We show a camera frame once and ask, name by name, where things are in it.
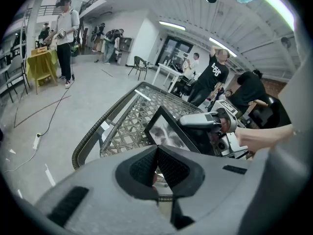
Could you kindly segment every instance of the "backpack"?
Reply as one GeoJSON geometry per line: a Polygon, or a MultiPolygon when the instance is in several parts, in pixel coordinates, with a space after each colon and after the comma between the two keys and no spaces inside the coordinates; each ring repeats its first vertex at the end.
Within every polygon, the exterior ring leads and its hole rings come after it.
{"type": "Polygon", "coordinates": [[[118,31],[118,29],[113,29],[107,32],[104,36],[104,40],[112,43],[115,40],[116,31],[118,31]]]}

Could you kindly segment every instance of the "metal mesh panel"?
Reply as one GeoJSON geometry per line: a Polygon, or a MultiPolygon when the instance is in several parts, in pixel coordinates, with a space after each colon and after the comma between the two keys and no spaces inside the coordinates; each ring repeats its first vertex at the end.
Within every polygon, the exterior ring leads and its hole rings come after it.
{"type": "Polygon", "coordinates": [[[151,101],[141,95],[137,96],[103,143],[101,157],[150,145],[144,129],[161,105],[177,119],[183,115],[202,112],[161,90],[144,85],[138,87],[138,90],[151,101]]]}

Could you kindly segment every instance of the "ceiling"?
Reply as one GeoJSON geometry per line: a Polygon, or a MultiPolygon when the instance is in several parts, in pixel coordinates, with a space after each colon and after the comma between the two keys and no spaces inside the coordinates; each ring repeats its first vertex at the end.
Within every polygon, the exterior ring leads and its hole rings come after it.
{"type": "Polygon", "coordinates": [[[163,26],[168,34],[210,50],[212,37],[237,57],[228,66],[235,73],[259,69],[266,78],[287,82],[300,65],[294,35],[288,24],[265,0],[247,4],[235,0],[106,0],[105,11],[148,8],[156,20],[186,27],[186,31],[163,26]],[[290,40],[287,49],[282,37],[290,40]]]}

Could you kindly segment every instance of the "pillar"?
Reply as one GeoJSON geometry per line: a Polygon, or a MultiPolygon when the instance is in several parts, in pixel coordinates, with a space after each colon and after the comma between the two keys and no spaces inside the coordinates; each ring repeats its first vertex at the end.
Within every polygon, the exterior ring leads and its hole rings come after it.
{"type": "Polygon", "coordinates": [[[33,8],[28,18],[27,23],[27,36],[26,36],[26,53],[27,56],[31,56],[31,51],[35,49],[35,29],[37,23],[37,16],[43,0],[35,0],[33,8]]]}

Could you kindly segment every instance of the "black t-shirt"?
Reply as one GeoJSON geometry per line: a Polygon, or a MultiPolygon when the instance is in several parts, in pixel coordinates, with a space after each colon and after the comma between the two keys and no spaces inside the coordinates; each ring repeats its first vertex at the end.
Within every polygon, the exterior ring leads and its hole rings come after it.
{"type": "Polygon", "coordinates": [[[121,33],[119,32],[119,30],[113,29],[113,30],[110,30],[106,33],[104,40],[109,42],[109,43],[115,44],[116,38],[120,38],[120,37],[121,37],[121,33]]]}
{"type": "Polygon", "coordinates": [[[266,91],[258,75],[250,71],[245,72],[237,79],[241,86],[230,96],[229,101],[242,113],[248,109],[248,103],[254,100],[267,101],[266,91]]]}
{"type": "Polygon", "coordinates": [[[221,65],[215,55],[213,57],[210,56],[209,65],[198,78],[198,82],[207,88],[208,91],[213,91],[218,82],[225,83],[228,73],[228,68],[225,65],[221,65]]]}

